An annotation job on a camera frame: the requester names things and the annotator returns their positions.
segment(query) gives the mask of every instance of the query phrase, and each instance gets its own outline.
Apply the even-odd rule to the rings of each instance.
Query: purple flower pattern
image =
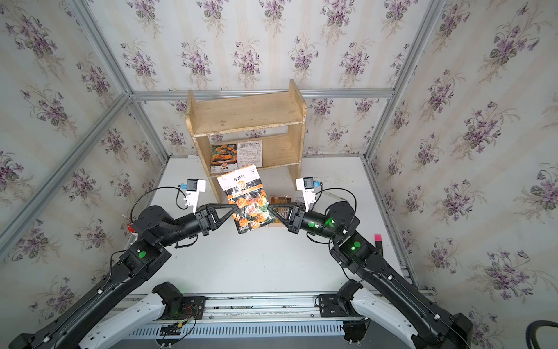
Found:
[[[431,133],[428,138],[422,138],[420,140],[419,152],[415,155],[415,160],[413,161],[416,166],[413,169],[415,172],[422,172],[424,167],[429,164],[437,164],[440,158],[438,155],[444,151],[438,148],[440,136],[436,136]]]
[[[424,206],[427,206],[427,204],[422,198],[423,196],[424,189],[422,189],[420,185],[417,185],[414,188],[409,188],[405,203],[401,205],[403,208],[403,212],[401,212],[401,214],[405,217],[409,217],[413,212],[424,212]]]
[[[328,143],[337,146],[341,141],[343,135],[349,133],[349,129],[341,124],[340,122],[332,122],[331,127],[326,130],[326,134],[328,135]]]
[[[155,187],[155,178],[148,178],[147,181],[142,183],[141,187],[145,190],[145,193],[149,192]]]
[[[541,270],[529,268],[531,258],[523,251],[517,251],[512,260],[512,254],[506,250],[487,252],[489,265],[476,264],[472,270],[478,272],[469,279],[479,284],[478,290],[488,293],[493,301],[495,294],[503,300],[521,298],[523,303],[533,295],[537,283],[542,280],[546,289],[553,289],[558,293],[554,278]]]
[[[125,0],[130,8],[136,10],[138,22],[143,26],[143,30],[150,27],[153,35],[161,32],[159,20],[155,18],[155,2],[161,0]]]
[[[310,75],[312,59],[318,58],[317,44],[317,42],[309,42],[304,36],[302,40],[298,36],[295,38],[295,48],[288,52],[291,60],[295,62],[292,70],[295,73],[295,79],[302,82]]]
[[[11,206],[14,201],[27,202],[33,194],[33,176],[23,177],[25,168],[13,162],[13,152],[0,150],[0,202]]]
[[[83,62],[78,62],[76,66],[82,72],[81,82],[85,84],[87,92],[95,91],[97,101],[103,107],[108,108],[114,101],[114,94],[109,91],[110,84],[107,81],[107,75],[91,61],[92,56],[93,53],[88,53]]]
[[[114,190],[115,197],[124,197],[128,201],[133,202],[136,198],[136,192],[130,184],[130,175],[127,173],[120,173],[118,176],[112,176],[113,179],[109,181],[110,186]]]
[[[321,26],[321,37],[325,37],[326,45],[335,44],[341,35],[341,29],[349,25],[349,15],[354,12],[354,0],[324,0],[325,5],[320,14],[326,15],[328,20]]]
[[[339,82],[343,83],[343,88],[351,88],[355,82],[359,81],[358,76],[364,74],[364,67],[370,64],[366,47],[373,42],[365,40],[360,45],[356,42],[349,44],[350,52],[345,52],[339,63],[339,66],[345,68],[345,71],[339,75]]]
[[[149,153],[149,144],[146,141],[141,141],[136,142],[133,147],[136,151],[136,159],[143,161],[149,167],[153,167],[153,158]]]
[[[471,342],[483,349],[494,349],[496,347],[500,349],[505,349],[504,343],[498,338],[504,332],[504,330],[499,329],[497,325],[491,324],[497,323],[496,319],[498,316],[496,314],[487,313],[482,315],[477,311],[475,307],[469,312],[469,318],[473,323],[473,335]]]
[[[74,236],[81,241],[82,251],[91,250],[93,247],[103,251],[107,245],[112,247],[112,238],[107,236],[101,224],[102,220],[91,218],[89,224],[78,227],[78,233]]]
[[[384,6],[388,11],[386,12],[386,18],[382,19],[382,32],[387,31],[386,37],[390,37],[403,26],[403,15],[411,7],[411,0],[385,0]]]
[[[343,149],[339,151],[340,154],[358,154],[360,151],[353,147],[353,145],[345,144]]]
[[[58,80],[64,75],[62,61],[54,51],[58,49],[50,38],[50,30],[41,21],[15,2],[12,6],[0,4],[0,15],[4,15],[10,23],[6,22],[8,35],[13,35],[18,50],[29,49],[33,52],[34,63],[41,69],[45,76],[48,73],[54,75]]]
[[[108,129],[106,138],[101,138],[100,145],[107,154],[113,153],[118,163],[126,163],[126,160],[128,160],[128,148],[124,147],[124,143],[126,142],[124,142],[120,131],[112,127]]]
[[[266,130],[250,130],[244,133],[248,138],[260,138],[266,135]]]
[[[476,150],[477,153],[484,151],[484,148],[492,144],[496,145],[496,139],[502,134],[502,124],[505,118],[513,121],[519,116],[513,113],[515,109],[506,109],[497,111],[498,105],[494,102],[488,103],[486,109],[478,110],[473,113],[473,117],[465,120],[468,132],[459,133],[451,144],[455,144],[451,155],[457,154],[457,159],[462,160],[465,157],[473,159],[471,152]]]
[[[281,16],[287,1],[291,2],[291,0],[259,0],[259,5],[265,8],[263,21],[266,24],[266,30],[272,30],[274,37],[281,33],[281,28],[283,28],[281,21],[285,19]]]
[[[484,193],[480,190],[472,190],[471,183],[464,179],[461,183],[451,182],[450,186],[444,188],[446,197],[444,199],[438,197],[434,201],[436,209],[432,213],[439,222],[449,224],[451,218],[457,222],[459,218],[469,218],[469,213],[473,211],[473,203],[475,200],[486,203],[486,199],[482,196]]]
[[[39,312],[41,320],[49,320],[55,315],[62,315],[78,299],[80,293],[73,292],[68,286],[70,278],[62,278],[60,281],[52,281],[49,290],[45,290],[35,297],[37,300],[28,309],[32,312]]]
[[[391,212],[395,212],[395,190],[393,190],[393,188],[384,193],[384,202],[386,203],[387,208],[391,210]]]
[[[370,108],[380,102],[379,98],[355,98],[354,105],[357,106],[357,110],[354,113],[355,118],[358,121],[364,120],[369,115]]]
[[[436,51],[441,51],[446,47],[447,40],[450,39],[451,33],[461,23],[465,23],[471,13],[469,8],[471,3],[468,0],[453,0],[444,5],[442,11],[442,23],[436,31],[436,38],[434,44],[437,45]]]
[[[134,40],[132,46],[123,43],[120,47],[124,50],[122,59],[124,60],[124,67],[134,70],[136,82],[142,84],[147,90],[154,90],[155,80],[154,76],[157,72],[154,69],[155,63],[151,61],[151,57],[143,52],[143,41]]]
[[[308,147],[306,148],[306,151],[304,152],[304,155],[322,155],[322,148],[324,146],[319,145],[319,146],[315,146],[315,147]]]
[[[259,40],[254,38],[248,40],[246,45],[238,41],[235,45],[239,51],[233,53],[233,66],[240,68],[237,73],[238,83],[243,83],[246,89],[254,87],[254,83],[258,81],[256,75],[259,74],[259,65],[262,61],[256,52],[255,46],[259,44]]]
[[[401,105],[395,109],[395,113],[393,114],[393,120],[391,121],[391,125],[389,128],[391,129],[390,136],[397,136],[399,130],[403,126],[407,126],[409,124],[409,119],[411,118],[411,114],[408,111],[408,105],[405,104],[405,101],[401,102]]]
[[[81,204],[87,208],[90,208],[90,205],[99,207],[100,188],[96,186],[97,181],[91,178],[91,172],[79,169],[72,174],[68,184],[62,187],[62,194],[68,195],[70,201],[80,198]]]
[[[553,210],[558,204],[558,164],[551,165],[545,162],[540,166],[544,166],[545,169],[537,173],[539,184],[533,185],[529,191],[523,187],[521,189],[523,196],[516,197],[513,201],[519,201],[526,206],[523,211],[515,212],[515,214],[525,217],[529,222],[537,219],[544,223],[543,213],[552,218],[552,213],[556,212]]]
[[[456,267],[459,262],[455,258],[457,247],[453,244],[453,239],[441,240],[436,238],[434,249],[427,254],[426,267],[431,270],[448,269],[450,274],[457,272]]]
[[[216,37],[219,37],[225,29],[222,17],[223,4],[229,0],[196,0],[200,8],[204,10],[204,21],[208,26],[208,31],[215,27]]]
[[[67,137],[71,133],[77,137],[78,127],[72,116],[64,112],[62,100],[64,97],[60,92],[54,92],[46,85],[43,90],[38,87],[29,86],[29,90],[20,90],[23,99],[31,106],[31,117],[36,117],[41,121],[49,121],[55,127],[55,131]]]
[[[198,89],[205,89],[208,86],[208,82],[211,81],[208,75],[211,74],[209,65],[211,62],[208,56],[203,53],[201,47],[205,44],[205,41],[196,39],[190,45],[187,42],[182,43],[182,48],[184,51],[181,53],[182,66],[190,69],[190,82],[195,83]]]
[[[408,254],[413,253],[413,248],[416,248],[417,250],[419,249],[419,245],[416,241],[416,239],[411,237],[411,230],[407,229],[407,231],[402,230],[400,232],[401,235],[401,240],[403,241],[403,245],[405,247],[405,250],[407,251]]]
[[[502,70],[507,70],[506,63],[519,52],[527,49],[532,51],[538,45],[540,38],[535,36],[541,31],[542,25],[548,25],[547,21],[535,22],[542,13],[538,10],[538,3],[533,8],[528,7],[528,2],[516,11],[512,20],[505,25],[496,27],[498,31],[494,36],[496,48],[484,57],[484,64],[479,71],[484,70],[486,76],[479,81],[490,83],[494,78],[499,77]]]
[[[56,254],[60,249],[60,239],[53,240],[45,237],[43,221],[36,219],[33,226],[19,239],[12,251],[8,254],[12,261],[21,261],[24,256],[33,260],[33,263],[49,263],[50,254]]]
[[[186,117],[187,112],[187,101],[170,101],[169,104],[174,107],[176,114],[180,117],[182,121]]]
[[[401,162],[402,158],[403,156],[399,154],[398,150],[395,152],[395,154],[391,154],[389,156],[389,164],[386,167],[386,180],[389,181],[396,174],[401,174],[401,169],[405,167],[404,164]]]
[[[463,81],[465,78],[461,76],[461,73],[452,75],[451,71],[444,70],[444,75],[434,80],[434,84],[428,88],[430,98],[422,104],[421,120],[423,118],[424,122],[436,120],[434,113],[442,113],[444,106],[450,104],[456,84]]]
[[[186,137],[178,125],[163,126],[163,140],[170,142],[170,148],[177,152],[184,151],[187,147]]]
[[[329,119],[327,115],[331,114],[333,106],[333,99],[331,98],[313,98],[310,103],[310,109],[314,110],[314,115],[312,115],[314,125],[322,124],[325,120]]]
[[[405,44],[403,46],[403,51],[399,52],[395,58],[393,59],[393,63],[390,67],[395,68],[395,71],[389,75],[387,79],[387,83],[393,85],[397,81],[397,77],[399,76],[399,72],[403,67],[403,63],[405,62],[405,56],[407,55],[407,50],[409,49],[410,44]]]

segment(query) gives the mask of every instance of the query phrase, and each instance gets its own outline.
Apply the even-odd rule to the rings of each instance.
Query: wooden shelf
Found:
[[[301,173],[306,114],[306,102],[294,80],[289,83],[289,92],[203,102],[197,102],[194,91],[189,90],[186,125],[217,201],[224,200],[224,193],[217,182],[217,177],[222,174],[210,172],[209,136],[288,126],[287,134],[253,140],[262,141],[262,167],[259,169],[288,166],[296,187],[295,180]]]
[[[214,99],[196,103],[191,119],[195,137],[302,123],[289,92]]]
[[[258,170],[297,165],[299,163],[299,155],[288,134],[242,140],[242,142],[246,141],[262,141],[262,167]],[[213,173],[211,177],[217,178],[221,175],[222,173]]]

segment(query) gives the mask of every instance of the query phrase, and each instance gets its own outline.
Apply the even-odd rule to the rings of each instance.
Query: snack bag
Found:
[[[227,173],[238,168],[237,145],[222,144],[211,146],[211,173]]]
[[[269,202],[254,165],[219,176],[217,181],[225,191],[229,204],[239,207],[233,213],[239,234],[263,227],[274,220],[267,210]]]

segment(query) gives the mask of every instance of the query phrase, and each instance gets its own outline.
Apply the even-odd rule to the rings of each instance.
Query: floral wallpaper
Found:
[[[419,283],[468,314],[473,348],[524,348],[558,317],[557,13],[448,0],[372,159]]]
[[[363,154],[387,100],[324,98],[306,101],[305,155]],[[185,122],[187,101],[146,101],[142,107],[169,154],[197,156]],[[211,136],[214,144],[286,133],[287,127]]]
[[[22,187],[27,179],[17,177],[21,172],[11,157],[2,155],[7,178],[13,178],[7,188]],[[110,254],[128,242],[132,205],[153,188],[161,170],[154,149],[124,111],[0,262],[5,333],[48,324],[108,272]],[[146,204],[140,202],[134,215]],[[14,336],[0,337],[0,346]]]
[[[299,88],[393,87],[428,3],[95,0],[88,5],[134,90],[218,90],[287,88],[293,78]],[[469,6],[464,1],[448,11],[446,36],[467,21]]]
[[[0,20],[3,230],[118,92],[65,1],[0,0]]]

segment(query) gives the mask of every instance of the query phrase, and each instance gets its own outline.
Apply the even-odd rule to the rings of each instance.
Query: metal profile beam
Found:
[[[378,187],[378,184],[376,183],[376,174],[374,173],[371,165],[368,163],[366,159],[362,160],[362,165],[364,166],[366,177],[368,177],[368,181],[370,182],[370,187],[372,188],[372,192],[374,193],[376,203],[378,204],[380,214],[382,215],[382,219],[384,221],[384,224],[386,225],[386,231],[389,235],[389,239],[391,240],[391,243],[393,244],[397,259],[399,259],[400,264],[404,264],[405,267],[407,267],[412,284],[414,286],[418,286],[415,269],[411,264],[411,259],[409,259],[409,254],[405,249],[405,245],[403,244],[401,235],[399,234],[395,222],[393,221],[393,217],[389,212],[389,209],[387,208],[387,205],[383,199],[383,193]]]
[[[280,90],[197,90],[196,100],[246,97],[256,94],[288,92]],[[304,98],[392,98],[391,88],[352,88],[352,89],[302,89]],[[132,93],[134,101],[179,101],[188,98],[188,91],[137,91]]]
[[[99,24],[95,20],[91,9],[86,0],[68,0],[68,6],[71,8],[78,24],[82,27],[87,39],[93,46],[95,53],[108,69],[109,76],[115,81],[120,93],[129,93],[132,91],[128,80],[118,65],[116,57],[113,55],[110,46],[103,36]]]
[[[401,73],[395,82],[395,94],[393,98],[389,100],[384,113],[380,117],[378,126],[376,127],[376,132],[372,135],[372,139],[366,149],[365,156],[368,160],[372,158],[378,148],[380,139],[389,125],[389,119],[403,98],[405,88],[407,87],[411,75],[418,64],[419,58],[428,43],[428,39],[432,34],[432,30],[434,29],[442,10],[444,9],[445,3],[446,0],[431,0],[429,3],[428,9],[422,19],[422,24],[415,36],[415,39],[413,40],[413,44],[411,45],[411,50],[409,51],[407,59],[405,60],[405,63],[403,63]]]
[[[131,101],[129,107],[136,117],[136,121],[138,122],[139,127],[142,129],[143,133],[145,133],[147,139],[150,141],[150,144],[155,149],[157,156],[163,162],[163,164],[166,164],[169,160],[169,153],[163,145],[161,138],[158,136],[157,131],[155,131],[153,124],[147,117],[147,114],[145,113],[142,105],[139,101]]]
[[[81,164],[91,149],[105,134],[108,127],[120,115],[129,102],[129,94],[124,93],[112,104],[110,109],[103,114],[99,121],[92,127],[82,141],[69,152],[60,166],[41,185],[35,195],[27,202],[25,207],[16,215],[14,220],[0,235],[0,259],[3,259],[13,245],[25,233],[29,224],[39,216],[43,208],[67,181],[70,174]]]

